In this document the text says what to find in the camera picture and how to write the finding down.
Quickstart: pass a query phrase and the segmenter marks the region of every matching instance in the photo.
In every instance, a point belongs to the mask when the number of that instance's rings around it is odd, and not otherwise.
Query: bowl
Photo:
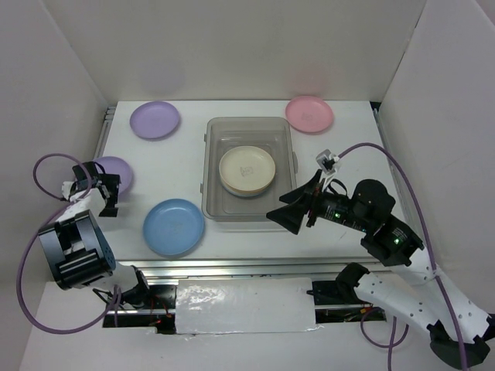
[[[225,153],[218,169],[222,186],[240,197],[263,193],[275,178],[275,162],[270,154],[249,145],[235,147]]]

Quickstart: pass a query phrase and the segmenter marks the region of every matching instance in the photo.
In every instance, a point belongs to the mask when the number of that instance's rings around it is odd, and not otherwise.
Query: red wire
[[[158,296],[155,295],[155,298],[158,299],[158,301],[162,304],[163,308],[165,309],[165,312],[167,314],[167,316],[169,316],[169,309],[167,308],[167,306],[165,305],[165,303],[163,302],[162,299],[160,299]]]
[[[153,298],[152,298],[152,308],[151,308],[151,310],[149,311],[149,321],[150,321],[150,323],[152,323],[152,322],[153,322],[153,307],[154,307],[154,306],[155,306],[155,301],[154,301],[154,300],[153,300]]]

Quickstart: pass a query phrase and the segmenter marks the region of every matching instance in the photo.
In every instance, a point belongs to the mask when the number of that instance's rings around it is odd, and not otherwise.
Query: cable
[[[104,293],[106,294],[109,298],[113,298],[114,295],[111,293],[111,291],[102,291],[102,290],[99,290],[99,292],[101,293]],[[125,311],[125,307],[124,305],[122,305],[122,302],[118,305],[120,309],[122,309],[123,311]]]
[[[59,201],[60,200],[65,200],[64,198],[60,198],[59,196],[54,195],[50,191],[47,191],[45,189],[45,187],[43,187],[39,183],[38,174],[37,174],[38,167],[39,167],[39,165],[41,165],[41,163],[43,161],[45,161],[47,158],[50,158],[50,157],[64,157],[64,158],[68,158],[69,160],[72,160],[72,161],[76,162],[76,164],[78,164],[83,169],[84,175],[86,176],[86,179],[88,179],[88,182],[87,182],[86,192],[83,193],[83,195],[81,196],[81,199],[83,199],[84,197],[86,197],[86,195],[89,193],[89,191],[91,191],[91,183],[89,182],[89,179],[91,178],[90,173],[86,169],[86,166],[84,166],[79,160],[77,160],[75,157],[73,157],[71,155],[66,155],[65,153],[50,153],[48,155],[44,155],[43,157],[39,158],[38,161],[36,161],[36,163],[34,164],[34,167],[32,168],[32,180],[34,180],[34,183],[36,184],[36,186],[39,189],[41,189],[41,191],[43,193],[47,194],[48,196],[50,196],[50,197],[52,197],[54,199],[58,199]]]
[[[363,142],[363,143],[358,143],[356,145],[353,145],[343,151],[339,157],[343,158],[345,155],[349,154],[350,152],[354,151],[355,149],[361,148],[361,147],[372,147],[377,149],[378,151],[382,152],[384,155],[387,156],[387,158],[392,162],[395,166],[395,168],[399,171],[401,174],[401,177],[404,179],[405,185],[408,187],[408,191],[411,194],[412,202],[415,204],[416,212],[418,213],[419,216],[419,221],[421,223],[421,227],[423,230],[423,234],[425,235],[425,242],[426,242],[426,250],[428,251],[428,255],[430,258],[430,264],[432,265],[433,271],[436,270],[436,260],[435,260],[435,254],[433,252],[433,247],[432,247],[432,241],[430,239],[430,235],[428,232],[428,227],[426,226],[426,221],[425,217],[423,216],[422,209],[419,205],[418,197],[416,196],[416,193],[414,189],[412,188],[411,182],[409,182],[409,178],[406,176],[404,169],[400,166],[400,164],[397,162],[397,160],[392,156],[392,154],[387,151],[385,148],[381,147],[380,145],[376,145],[374,143],[370,142]],[[435,279],[437,281],[437,284],[440,288],[440,291],[442,292],[442,296],[445,300],[445,303],[447,305],[447,308],[449,310],[450,317],[452,318],[452,323],[454,324],[454,329],[456,330],[456,336],[457,336],[457,342],[459,343],[459,354],[460,354],[460,359],[461,359],[461,367],[463,371],[467,371],[467,355],[466,355],[466,349],[464,348],[464,340],[463,340],[463,334],[461,332],[461,329],[459,327],[459,322],[457,321],[457,316],[456,312],[454,311],[454,307],[452,306],[452,302],[450,301],[449,295],[447,294],[447,291],[443,285],[442,279],[439,276],[435,276]]]
[[[381,311],[382,309],[381,308],[373,308],[371,309],[370,311],[367,311],[366,313],[364,313],[363,317],[361,318],[361,321],[360,321],[360,327],[361,327],[361,332],[363,333],[363,336],[366,338],[366,340],[368,342],[370,342],[371,344],[373,344],[374,346],[378,347],[378,348],[382,348],[382,349],[389,349],[390,347],[392,348],[395,348],[396,346],[399,346],[400,344],[402,344],[402,342],[405,340],[406,336],[408,335],[408,332],[409,332],[409,325],[406,325],[405,326],[405,329],[404,329],[404,333],[402,334],[402,337],[395,343],[393,344],[380,344],[379,342],[375,342],[365,331],[364,331],[364,322],[366,321],[366,318],[368,318],[368,316],[373,313],[373,312],[376,312],[376,311]]]
[[[157,299],[158,299],[158,301],[160,302],[160,304],[162,305],[162,307],[165,309],[165,314],[166,314],[166,316],[167,316],[167,317],[169,317],[169,316],[170,316],[170,314],[169,314],[169,309],[168,309],[168,308],[167,308],[167,306],[165,305],[165,302],[164,302],[164,301],[163,301],[163,300],[162,300],[162,299],[161,299],[158,295],[154,295],[154,296],[155,296],[155,298],[157,298]]]
[[[392,371],[392,351],[394,350],[395,331],[397,330],[397,317],[392,321],[392,333],[390,334],[390,343],[388,344],[387,352],[387,367],[388,371]]]
[[[107,172],[105,171],[105,168],[103,167],[103,165],[100,165],[100,164],[99,164],[98,162],[96,162],[96,161],[94,162],[94,164],[95,164],[98,168],[100,168],[100,170],[101,170],[101,173],[102,173],[102,174],[106,174],[106,173],[107,173]]]
[[[59,199],[59,197],[57,197],[56,195],[50,193],[49,191],[47,191],[46,189],[44,189],[39,184],[36,171],[37,171],[37,169],[39,167],[39,164],[43,160],[45,160],[47,158],[50,158],[50,157],[64,157],[64,158],[68,158],[68,159],[76,162],[83,169],[84,174],[86,175],[87,179],[90,178],[90,174],[87,171],[87,169],[83,166],[83,164],[81,162],[79,162],[73,156],[65,155],[64,153],[52,153],[52,154],[49,154],[49,155],[45,155],[42,158],[40,158],[36,162],[36,164],[34,165],[34,168],[32,169],[32,177],[34,179],[35,184],[38,186],[38,188],[40,188],[47,195],[49,195],[49,196],[51,196],[51,197],[53,197],[55,199]],[[89,191],[91,191],[91,183],[90,182],[88,182],[86,191],[83,193],[83,195],[81,196],[81,198],[84,198],[89,193]],[[53,219],[55,219],[57,216],[59,216],[61,213],[63,213],[67,209],[67,207],[69,207],[69,206],[68,205],[65,205],[64,207],[61,207],[55,213],[53,213],[52,215],[50,215],[48,217],[48,219],[46,219],[45,222],[43,222],[43,224],[41,225],[40,228],[44,227],[46,224],[48,224]],[[21,256],[21,261],[19,262],[19,267],[17,269],[17,276],[16,276],[16,279],[15,279],[15,291],[16,291],[16,294],[17,294],[17,300],[19,301],[19,305],[21,307],[22,312],[28,318],[28,320],[32,323],[32,325],[34,325],[35,327],[39,328],[40,330],[42,330],[44,332],[48,332],[48,333],[54,334],[54,335],[75,334],[76,332],[81,332],[81,331],[83,331],[83,330],[85,330],[87,328],[90,328],[91,326],[97,324],[112,308],[115,311],[118,310],[118,305],[120,304],[122,293],[121,293],[121,289],[119,288],[119,286],[115,285],[114,286],[114,296],[113,296],[114,299],[112,300],[112,302],[109,305],[107,305],[107,307],[105,308],[105,310],[103,311],[103,313],[101,313],[97,318],[95,318],[93,321],[87,323],[86,325],[82,325],[80,327],[71,328],[71,329],[67,329],[67,330],[60,330],[60,329],[57,329],[57,328],[50,328],[50,327],[45,326],[42,323],[38,322],[36,320],[36,318],[29,311],[29,309],[28,309],[28,307],[26,305],[26,301],[24,300],[23,293],[22,293],[22,274],[24,272],[24,267],[26,265],[26,261],[27,261],[27,257],[29,255],[29,252],[31,251],[32,245],[36,241],[36,238],[37,237],[38,237],[38,233],[35,232],[32,235],[31,239],[29,240],[26,248],[24,249],[24,252],[22,253],[22,256]]]
[[[97,288],[94,288],[92,291],[93,291],[93,292],[96,294],[96,296],[98,296],[98,297],[99,297],[99,298],[100,298],[100,299],[101,299],[101,300],[102,300],[102,301],[103,301],[106,305],[109,305],[109,304],[110,304],[110,302],[109,302],[107,299],[105,299],[105,298],[104,298],[104,296],[102,295],[102,294],[106,294],[107,296],[110,296],[110,295],[111,295],[111,292],[110,292],[110,291],[106,292],[106,291],[98,290]]]
[[[155,307],[155,299],[153,299],[153,297],[151,297],[151,299],[152,299],[151,309],[149,310],[149,323],[150,324],[153,323],[153,308]]]

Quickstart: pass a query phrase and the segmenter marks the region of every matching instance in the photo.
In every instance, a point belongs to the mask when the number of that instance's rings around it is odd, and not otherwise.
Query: clear plastic bin
[[[288,122],[281,117],[217,117],[208,123],[205,142],[203,214],[219,222],[273,223],[265,214],[282,206],[278,197],[296,188],[297,158]],[[259,196],[234,196],[220,183],[220,159],[241,145],[264,149],[275,161],[275,178]]]

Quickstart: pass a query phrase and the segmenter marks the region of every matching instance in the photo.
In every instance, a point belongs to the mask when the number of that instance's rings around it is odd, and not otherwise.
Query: white table
[[[144,102],[119,102],[103,155],[127,161],[134,171],[129,194],[119,199],[115,219],[100,218],[99,224],[118,260],[162,260],[142,236],[142,224],[149,210],[165,199],[184,198],[201,207],[204,135],[214,117],[284,117],[287,101],[174,101],[180,112],[178,130],[162,141],[135,136],[129,126],[132,112]],[[315,157],[329,148],[340,153],[362,141],[381,144],[369,102],[330,101],[335,113],[333,126],[323,134],[307,135],[291,129],[292,147],[299,160],[298,185],[307,182],[318,168]],[[386,158],[372,148],[359,149],[346,157],[338,179],[350,193],[362,179],[378,179],[398,200]],[[399,202],[394,214],[403,219]],[[252,259],[368,257],[360,246],[362,233],[319,220],[298,236],[288,232],[230,232],[206,219],[199,246],[186,259]]]

